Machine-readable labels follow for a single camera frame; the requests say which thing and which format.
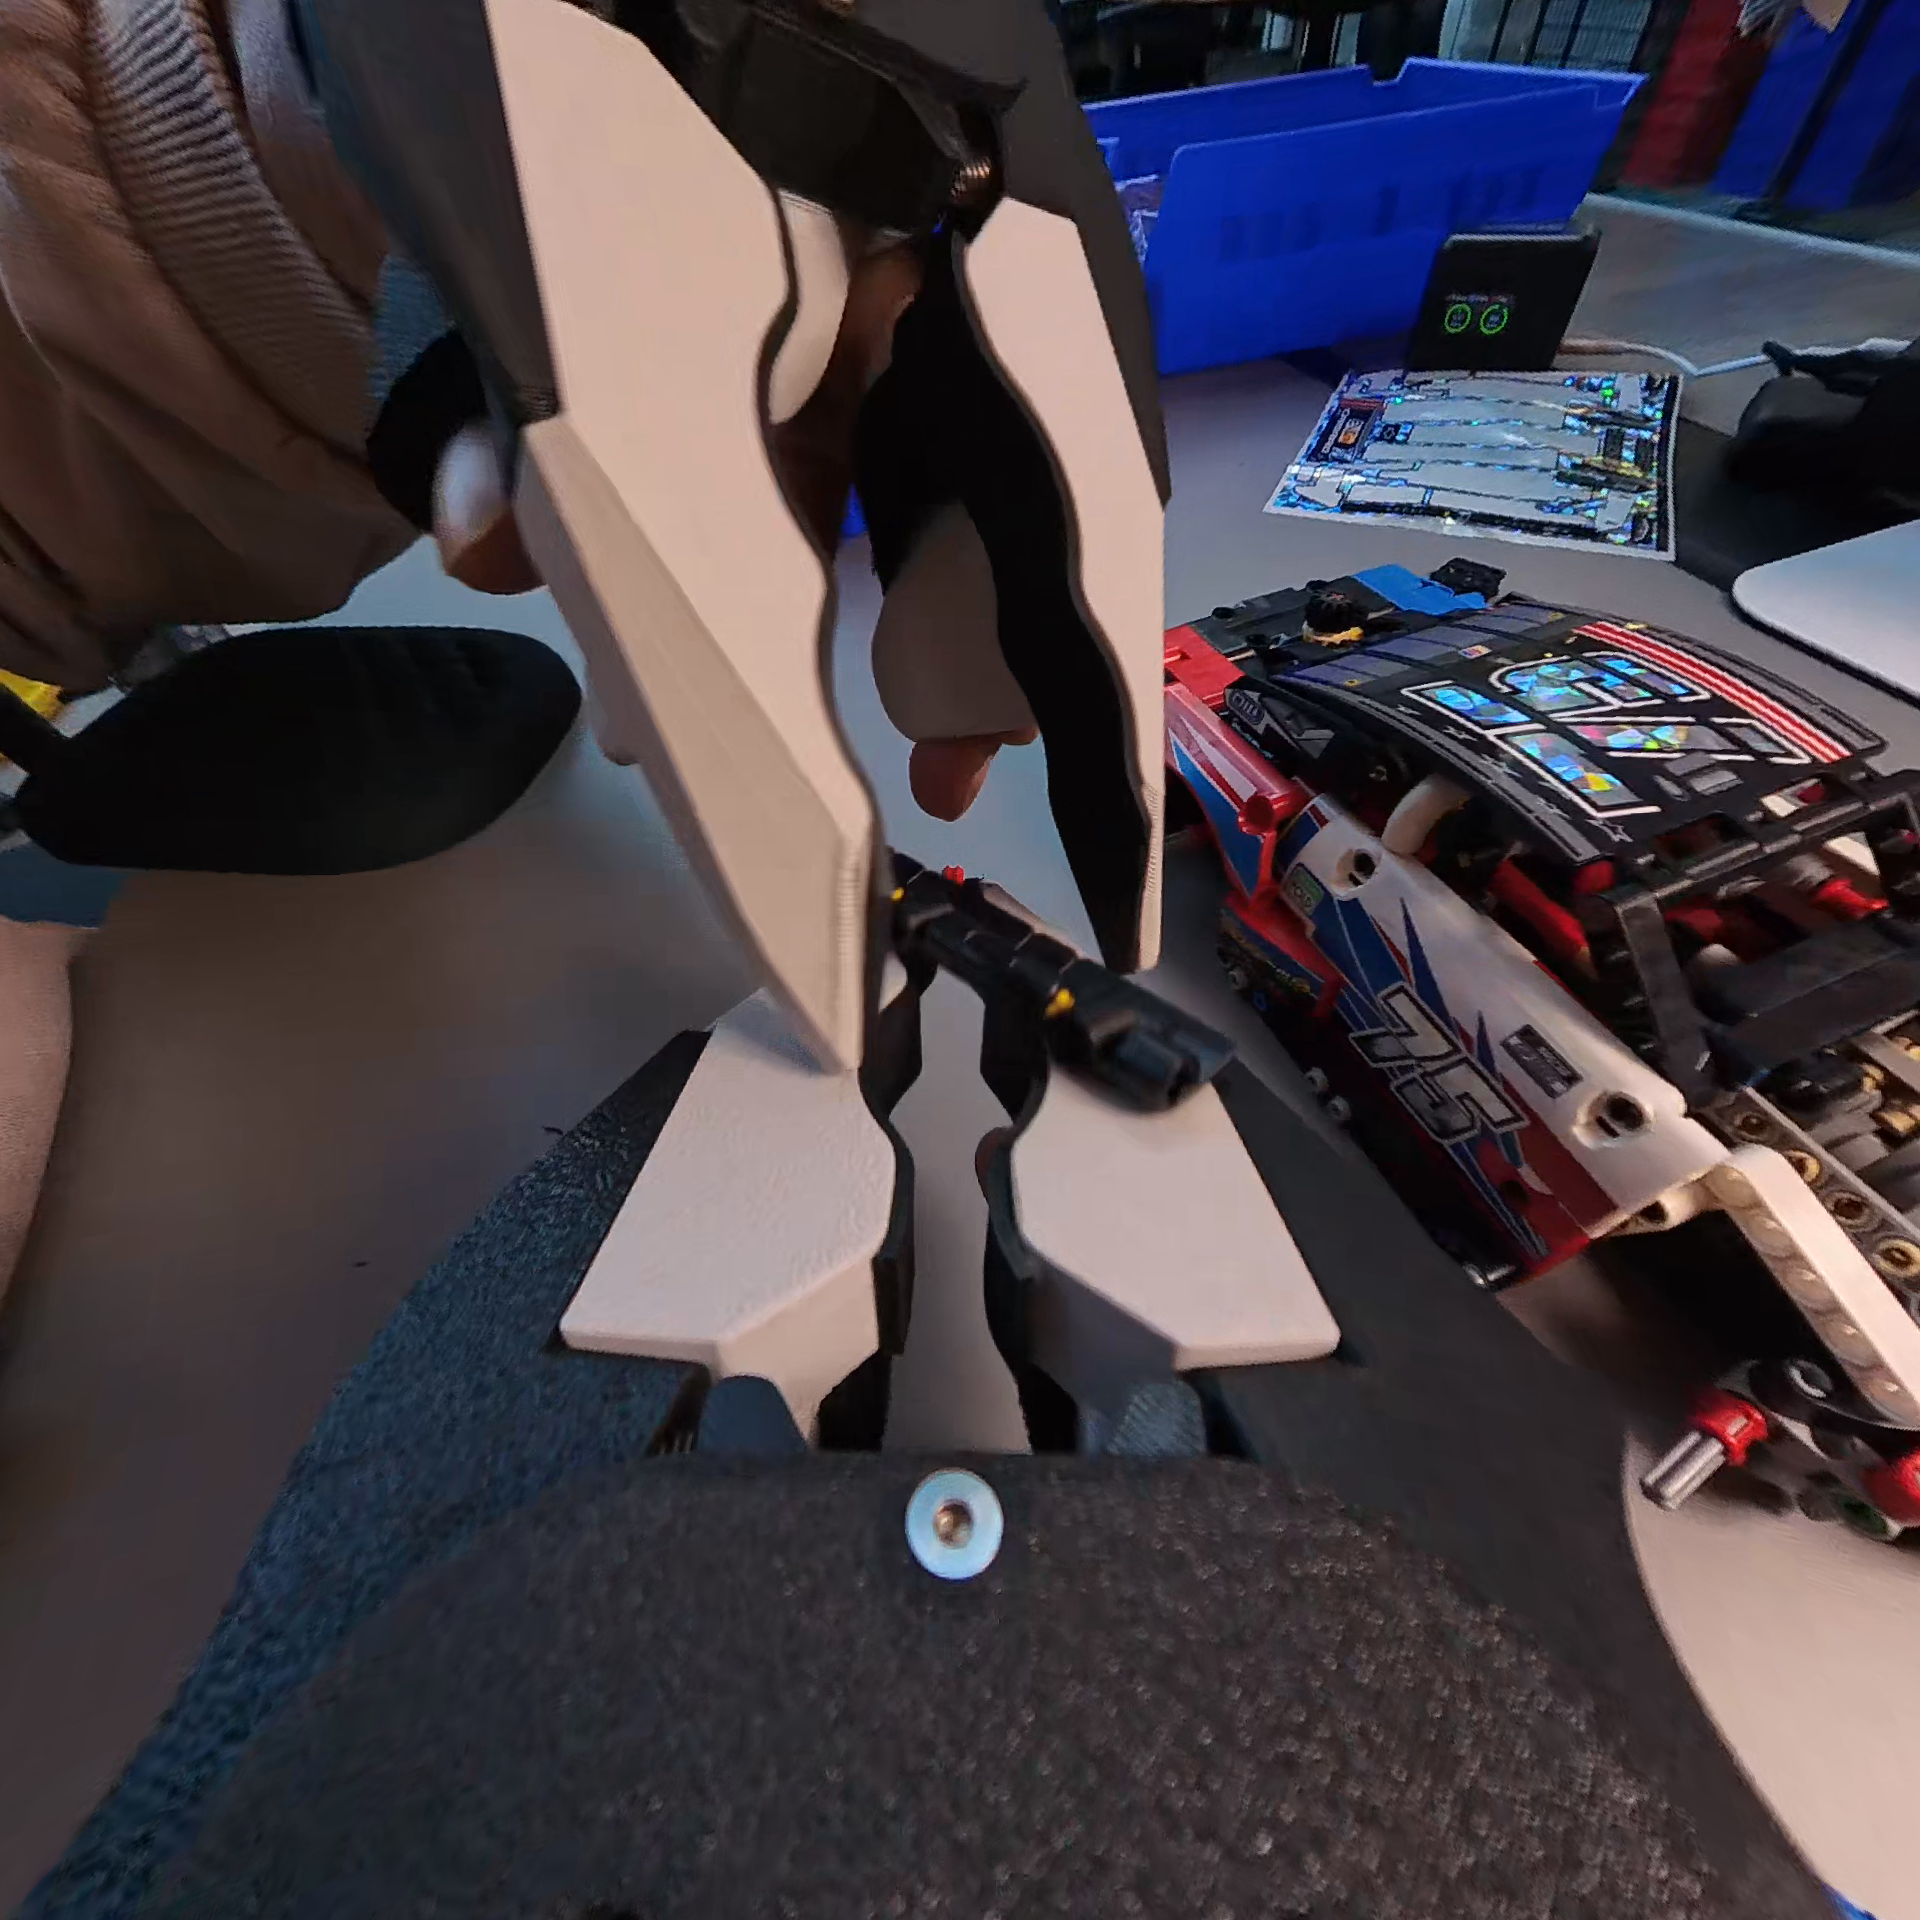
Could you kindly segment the black lego assembly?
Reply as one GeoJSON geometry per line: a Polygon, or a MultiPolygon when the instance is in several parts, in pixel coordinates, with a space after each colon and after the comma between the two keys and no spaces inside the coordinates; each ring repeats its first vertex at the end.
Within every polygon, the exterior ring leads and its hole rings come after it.
{"type": "Polygon", "coordinates": [[[891,942],[911,975],[942,972],[983,1007],[978,1071],[1011,1116],[1030,1113],[1062,1070],[1134,1113],[1167,1113],[1211,1086],[1228,1038],[1030,918],[986,879],[894,852],[891,942]]]}

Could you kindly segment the stack of blue bins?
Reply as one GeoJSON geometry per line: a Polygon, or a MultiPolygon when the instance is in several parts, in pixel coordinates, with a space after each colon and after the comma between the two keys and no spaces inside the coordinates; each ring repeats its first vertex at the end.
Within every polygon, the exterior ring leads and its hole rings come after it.
{"type": "Polygon", "coordinates": [[[1918,187],[1918,5],[1784,5],[1712,191],[1860,213],[1918,187]]]}

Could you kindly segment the person's left hand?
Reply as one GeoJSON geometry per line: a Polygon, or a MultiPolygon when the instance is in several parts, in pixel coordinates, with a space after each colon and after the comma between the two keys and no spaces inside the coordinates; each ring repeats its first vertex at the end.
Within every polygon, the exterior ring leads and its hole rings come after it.
{"type": "MultiPolygon", "coordinates": [[[[803,270],[797,325],[774,360],[773,462],[788,504],[827,556],[852,492],[854,428],[922,287],[919,254],[799,198],[782,198],[803,270]]],[[[466,587],[519,593],[544,584],[511,509],[510,456],[486,417],[443,445],[430,486],[430,533],[466,587]]],[[[994,587],[965,516],[942,519],[890,592],[874,633],[874,679],[911,740],[914,803],[960,817],[1005,744],[1040,727],[994,637],[994,587]]]]}

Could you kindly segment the white flat device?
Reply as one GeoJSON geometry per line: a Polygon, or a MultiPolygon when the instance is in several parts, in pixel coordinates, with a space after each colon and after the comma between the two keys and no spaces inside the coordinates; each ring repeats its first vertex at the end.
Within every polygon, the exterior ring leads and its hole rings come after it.
{"type": "Polygon", "coordinates": [[[1918,701],[1918,520],[1739,574],[1735,609],[1799,648],[1918,701]]]}

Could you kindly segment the black desk mat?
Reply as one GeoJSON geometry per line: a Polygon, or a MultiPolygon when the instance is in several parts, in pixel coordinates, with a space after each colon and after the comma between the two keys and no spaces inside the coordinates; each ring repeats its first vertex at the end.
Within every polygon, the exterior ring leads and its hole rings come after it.
{"type": "Polygon", "coordinates": [[[1723,469],[1728,445],[1725,433],[1686,415],[1674,430],[1674,560],[1707,584],[1731,590],[1752,567],[1916,519],[1885,500],[1848,504],[1746,486],[1723,469]]]}

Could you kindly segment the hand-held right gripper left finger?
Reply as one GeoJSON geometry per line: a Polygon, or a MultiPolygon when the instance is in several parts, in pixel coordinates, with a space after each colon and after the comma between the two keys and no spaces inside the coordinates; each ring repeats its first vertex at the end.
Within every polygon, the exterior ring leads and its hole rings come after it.
{"type": "Polygon", "coordinates": [[[914,1299],[914,1161],[891,1116],[922,1073],[922,982],[882,964],[875,1086],[821,1070],[768,991],[691,1041],[559,1341],[755,1376],[810,1443],[878,1444],[914,1299]]]}

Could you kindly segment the person's beige printed hoodie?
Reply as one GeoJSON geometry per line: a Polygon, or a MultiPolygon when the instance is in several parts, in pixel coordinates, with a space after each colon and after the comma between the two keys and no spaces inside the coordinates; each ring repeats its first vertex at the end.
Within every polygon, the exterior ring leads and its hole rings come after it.
{"type": "Polygon", "coordinates": [[[29,1236],[72,1041],[82,927],[3,918],[3,1292],[29,1236]]]}

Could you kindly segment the black bag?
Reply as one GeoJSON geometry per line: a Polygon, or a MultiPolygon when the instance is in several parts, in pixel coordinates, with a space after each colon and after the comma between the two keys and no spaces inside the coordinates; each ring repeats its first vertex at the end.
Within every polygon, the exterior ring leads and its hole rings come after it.
{"type": "Polygon", "coordinates": [[[1773,376],[1743,406],[1725,472],[1762,492],[1916,504],[1918,340],[1759,350],[1773,376]]]}

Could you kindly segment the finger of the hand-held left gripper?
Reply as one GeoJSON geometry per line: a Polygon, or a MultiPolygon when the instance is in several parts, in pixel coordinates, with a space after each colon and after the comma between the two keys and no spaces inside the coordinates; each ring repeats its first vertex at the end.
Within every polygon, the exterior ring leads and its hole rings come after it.
{"type": "Polygon", "coordinates": [[[776,191],[636,36],[485,5],[552,417],[519,534],[582,648],[596,728],[830,1071],[874,1007],[878,811],[826,684],[832,583],[768,444],[796,284],[776,191]]]}
{"type": "Polygon", "coordinates": [[[1164,502],[1078,228],[1004,198],[956,247],[991,391],[967,479],[999,641],[1040,727],[1047,803],[1104,963],[1160,958],[1164,502]]]}

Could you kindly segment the red white blue lego car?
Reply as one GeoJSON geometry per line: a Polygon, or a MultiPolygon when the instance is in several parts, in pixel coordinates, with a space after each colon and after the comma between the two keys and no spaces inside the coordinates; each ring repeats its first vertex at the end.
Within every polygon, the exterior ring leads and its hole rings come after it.
{"type": "Polygon", "coordinates": [[[1678,1285],[1716,1372],[1644,1497],[1771,1455],[1807,1512],[1916,1533],[1916,769],[1468,560],[1167,628],[1164,705],[1228,981],[1478,1285],[1718,1247],[1678,1285]]]}

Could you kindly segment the red storage bin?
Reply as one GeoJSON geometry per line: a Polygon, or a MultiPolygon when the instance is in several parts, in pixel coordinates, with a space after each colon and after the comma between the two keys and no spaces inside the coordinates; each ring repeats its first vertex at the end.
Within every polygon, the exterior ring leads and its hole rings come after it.
{"type": "Polygon", "coordinates": [[[1739,12],[1739,3],[1686,5],[1619,169],[1620,185],[1703,185],[1715,175],[1756,72],[1739,12]]]}

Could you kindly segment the blue storage bin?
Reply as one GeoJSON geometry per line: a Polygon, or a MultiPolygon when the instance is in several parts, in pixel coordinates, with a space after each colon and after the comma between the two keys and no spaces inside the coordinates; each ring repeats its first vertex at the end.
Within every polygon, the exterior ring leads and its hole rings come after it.
{"type": "Polygon", "coordinates": [[[1456,230],[1562,223],[1644,76],[1408,59],[1086,104],[1157,181],[1143,284],[1166,376],[1405,331],[1456,230]]]}

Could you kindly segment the shiny lego sticker sheet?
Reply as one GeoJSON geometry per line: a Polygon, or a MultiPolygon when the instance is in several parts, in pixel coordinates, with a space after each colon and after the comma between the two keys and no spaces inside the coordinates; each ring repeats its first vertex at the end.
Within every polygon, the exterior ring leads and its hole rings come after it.
{"type": "Polygon", "coordinates": [[[1351,373],[1264,512],[1668,560],[1680,400],[1640,368],[1351,373]]]}

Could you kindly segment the black device green lights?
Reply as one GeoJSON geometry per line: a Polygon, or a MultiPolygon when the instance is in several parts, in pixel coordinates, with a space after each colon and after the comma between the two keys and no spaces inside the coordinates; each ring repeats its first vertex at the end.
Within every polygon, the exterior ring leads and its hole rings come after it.
{"type": "Polygon", "coordinates": [[[1549,371],[1597,251],[1581,222],[1456,230],[1431,263],[1404,371],[1549,371]]]}

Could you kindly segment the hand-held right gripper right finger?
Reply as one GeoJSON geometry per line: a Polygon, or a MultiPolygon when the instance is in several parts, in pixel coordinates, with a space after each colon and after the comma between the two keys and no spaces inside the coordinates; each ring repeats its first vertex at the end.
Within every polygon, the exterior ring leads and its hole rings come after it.
{"type": "Polygon", "coordinates": [[[1108,1444],[1154,1425],[1205,1444],[1188,1376],[1338,1347],[1215,1080],[1138,1113],[1053,1070],[1029,1116],[1005,1113],[980,1140],[976,1177],[989,1217],[983,1302],[1030,1444],[1108,1444]]]}

